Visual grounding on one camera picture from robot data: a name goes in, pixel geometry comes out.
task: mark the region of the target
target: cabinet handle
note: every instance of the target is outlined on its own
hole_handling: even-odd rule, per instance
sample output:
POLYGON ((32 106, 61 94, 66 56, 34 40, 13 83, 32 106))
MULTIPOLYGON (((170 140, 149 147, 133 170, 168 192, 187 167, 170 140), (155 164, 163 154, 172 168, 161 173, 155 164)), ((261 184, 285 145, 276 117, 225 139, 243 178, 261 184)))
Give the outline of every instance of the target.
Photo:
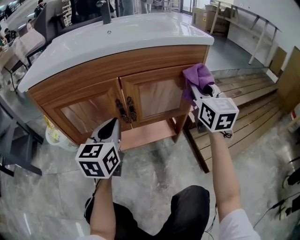
POLYGON ((132 98, 127 97, 127 105, 129 108, 129 114, 130 114, 132 121, 135 122, 136 121, 136 112, 135 112, 135 107, 133 104, 134 104, 134 102, 133 102, 132 98))
POLYGON ((130 120, 126 114, 126 111, 123 108, 123 104, 121 103, 120 100, 116 99, 116 105, 118 110, 120 111, 121 117, 122 119, 126 122, 126 123, 130 123, 130 120))

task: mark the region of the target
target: cabinet leg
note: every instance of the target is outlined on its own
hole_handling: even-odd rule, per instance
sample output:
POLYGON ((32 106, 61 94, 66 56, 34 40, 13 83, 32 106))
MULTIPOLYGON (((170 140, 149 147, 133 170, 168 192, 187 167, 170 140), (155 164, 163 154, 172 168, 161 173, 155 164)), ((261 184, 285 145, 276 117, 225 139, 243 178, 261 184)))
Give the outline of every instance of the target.
POLYGON ((186 119, 188 117, 188 112, 185 115, 181 115, 175 118, 176 123, 174 123, 175 132, 176 135, 172 137, 173 141, 176 143, 178 141, 178 138, 180 136, 180 133, 182 132, 184 123, 186 122, 186 119))

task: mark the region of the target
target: bathroom vanity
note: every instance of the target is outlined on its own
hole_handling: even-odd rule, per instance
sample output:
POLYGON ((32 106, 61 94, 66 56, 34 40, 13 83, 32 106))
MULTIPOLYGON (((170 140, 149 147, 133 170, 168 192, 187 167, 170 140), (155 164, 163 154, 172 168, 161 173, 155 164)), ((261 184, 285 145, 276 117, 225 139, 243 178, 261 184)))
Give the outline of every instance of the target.
POLYGON ((177 141, 190 110, 182 70, 204 63, 213 41, 168 14, 97 22, 54 39, 19 90, 77 144, 113 117, 122 150, 177 141))

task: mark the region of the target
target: faucet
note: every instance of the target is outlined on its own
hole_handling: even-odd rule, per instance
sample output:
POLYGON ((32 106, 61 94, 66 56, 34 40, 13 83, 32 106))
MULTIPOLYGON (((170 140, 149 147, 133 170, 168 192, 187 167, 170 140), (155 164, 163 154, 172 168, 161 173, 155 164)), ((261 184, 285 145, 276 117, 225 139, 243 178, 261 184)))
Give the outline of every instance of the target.
POLYGON ((96 3, 96 7, 100 8, 103 24, 112 22, 111 11, 109 9, 109 0, 99 0, 96 3))

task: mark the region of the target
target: wooden cabinet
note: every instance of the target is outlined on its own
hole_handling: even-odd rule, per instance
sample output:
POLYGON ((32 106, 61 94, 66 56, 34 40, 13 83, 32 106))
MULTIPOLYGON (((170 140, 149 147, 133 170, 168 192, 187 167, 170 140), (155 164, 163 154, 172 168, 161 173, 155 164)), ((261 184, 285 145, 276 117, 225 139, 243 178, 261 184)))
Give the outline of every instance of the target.
POLYGON ((190 103, 182 97, 185 89, 182 70, 190 66, 166 67, 120 78, 134 128, 189 111, 190 103))
POLYGON ((84 143, 101 123, 118 117, 122 131, 131 129, 118 78, 58 97, 44 110, 77 143, 84 143))

